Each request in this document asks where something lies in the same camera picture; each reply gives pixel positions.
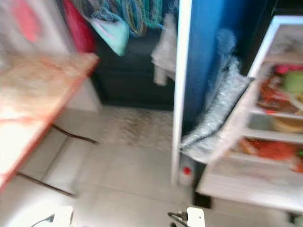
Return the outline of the orange marble top table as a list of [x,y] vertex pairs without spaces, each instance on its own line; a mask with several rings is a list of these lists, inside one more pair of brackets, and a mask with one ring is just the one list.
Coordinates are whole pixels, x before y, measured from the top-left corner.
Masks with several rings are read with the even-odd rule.
[[9,54],[0,68],[0,190],[97,67],[90,52]]

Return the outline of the red bag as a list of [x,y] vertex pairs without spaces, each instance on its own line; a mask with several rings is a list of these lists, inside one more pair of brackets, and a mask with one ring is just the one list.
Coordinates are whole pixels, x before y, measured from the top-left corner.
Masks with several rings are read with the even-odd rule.
[[95,52],[96,44],[88,22],[71,0],[59,0],[74,47],[78,52]]

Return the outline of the dark cabinet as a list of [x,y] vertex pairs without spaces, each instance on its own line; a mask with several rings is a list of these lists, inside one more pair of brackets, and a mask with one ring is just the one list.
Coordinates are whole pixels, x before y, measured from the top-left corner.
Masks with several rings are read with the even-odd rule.
[[148,30],[143,37],[131,36],[123,56],[115,54],[98,34],[96,54],[100,57],[90,81],[105,105],[173,110],[175,83],[154,83],[150,54],[160,40],[161,30]]

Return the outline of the teal bag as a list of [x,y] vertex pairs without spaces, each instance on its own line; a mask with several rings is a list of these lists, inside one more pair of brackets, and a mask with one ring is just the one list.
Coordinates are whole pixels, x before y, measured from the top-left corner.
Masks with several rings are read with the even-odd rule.
[[124,55],[130,36],[130,27],[123,19],[103,8],[93,13],[88,21],[115,54]]

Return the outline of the white hanging cloth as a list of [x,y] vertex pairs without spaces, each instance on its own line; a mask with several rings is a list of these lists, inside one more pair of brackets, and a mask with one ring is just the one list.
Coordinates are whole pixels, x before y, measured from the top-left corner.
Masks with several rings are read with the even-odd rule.
[[154,65],[154,83],[165,86],[168,79],[175,79],[177,32],[175,15],[166,13],[160,39],[151,53]]

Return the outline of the white red-capped bottle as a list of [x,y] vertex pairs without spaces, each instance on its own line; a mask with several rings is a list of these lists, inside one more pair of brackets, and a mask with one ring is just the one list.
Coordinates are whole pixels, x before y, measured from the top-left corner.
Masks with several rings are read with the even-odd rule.
[[187,157],[182,156],[179,164],[178,184],[182,187],[192,186],[195,179],[195,163]]

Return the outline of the red food package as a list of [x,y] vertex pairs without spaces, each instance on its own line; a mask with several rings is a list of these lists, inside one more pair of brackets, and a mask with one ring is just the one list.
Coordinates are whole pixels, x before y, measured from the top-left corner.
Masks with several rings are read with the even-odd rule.
[[256,105],[266,111],[294,114],[298,108],[293,106],[288,94],[282,91],[283,76],[275,71],[273,63],[264,63],[259,71],[260,87]]
[[233,152],[292,165],[303,164],[303,145],[296,143],[243,138],[237,142]]

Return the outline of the yellow bowl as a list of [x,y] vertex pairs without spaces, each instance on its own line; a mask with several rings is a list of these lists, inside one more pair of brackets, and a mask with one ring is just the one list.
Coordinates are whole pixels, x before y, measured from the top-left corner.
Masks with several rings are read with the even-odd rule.
[[303,120],[271,117],[271,127],[273,130],[283,133],[303,134]]

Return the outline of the green food item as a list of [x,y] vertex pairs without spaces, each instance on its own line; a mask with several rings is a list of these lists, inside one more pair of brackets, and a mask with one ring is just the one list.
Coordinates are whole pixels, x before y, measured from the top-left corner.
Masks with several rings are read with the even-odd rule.
[[290,93],[303,93],[303,70],[289,71],[283,76],[282,89]]

